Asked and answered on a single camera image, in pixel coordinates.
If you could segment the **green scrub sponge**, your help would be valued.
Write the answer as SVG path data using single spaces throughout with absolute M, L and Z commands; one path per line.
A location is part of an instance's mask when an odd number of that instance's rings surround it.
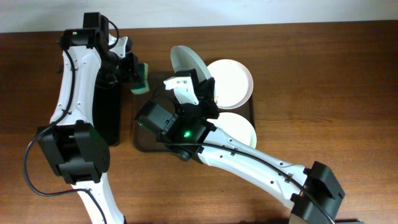
M 134 71 L 136 79 L 131 87 L 131 92 L 135 95 L 141 95 L 149 91 L 149 84 L 147 81 L 149 67 L 146 63 L 139 63 L 137 69 Z

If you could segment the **light blue plate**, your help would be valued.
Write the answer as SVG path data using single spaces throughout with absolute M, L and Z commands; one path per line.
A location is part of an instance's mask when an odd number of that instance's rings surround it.
M 174 72 L 195 69 L 198 81 L 211 78 L 211 73 L 200 56 L 191 48 L 179 45 L 171 48 L 170 59 Z

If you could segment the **white plate bottom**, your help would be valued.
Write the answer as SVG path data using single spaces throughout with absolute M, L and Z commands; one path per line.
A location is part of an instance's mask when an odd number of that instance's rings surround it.
M 257 145 L 257 134 L 254 126 L 243 116 L 230 113 L 220 113 L 218 119 L 207 119 L 213 123 L 217 128 L 221 128 L 231 137 L 239 142 L 255 148 Z

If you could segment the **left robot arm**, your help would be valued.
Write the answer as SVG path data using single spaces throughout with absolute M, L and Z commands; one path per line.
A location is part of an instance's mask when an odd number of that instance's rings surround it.
M 146 93 L 148 66 L 132 53 L 129 37 L 111 35 L 113 23 L 87 12 L 80 29 L 60 38 L 63 78 L 50 124 L 35 140 L 54 174 L 71 185 L 93 223 L 124 223 L 109 181 L 111 146 L 120 129 L 121 85 Z

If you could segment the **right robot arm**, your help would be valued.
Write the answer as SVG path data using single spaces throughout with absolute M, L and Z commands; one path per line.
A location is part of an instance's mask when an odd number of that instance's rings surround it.
M 291 164 L 247 146 L 209 120 L 220 113 L 215 79 L 199 80 L 195 69 L 180 70 L 162 87 L 174 113 L 156 102 L 157 93 L 140 109 L 135 121 L 148 129 L 166 152 L 182 161 L 231 172 L 270 193 L 291 210 L 290 223 L 334 223 L 345 192 L 332 170 L 321 162 L 311 168 Z

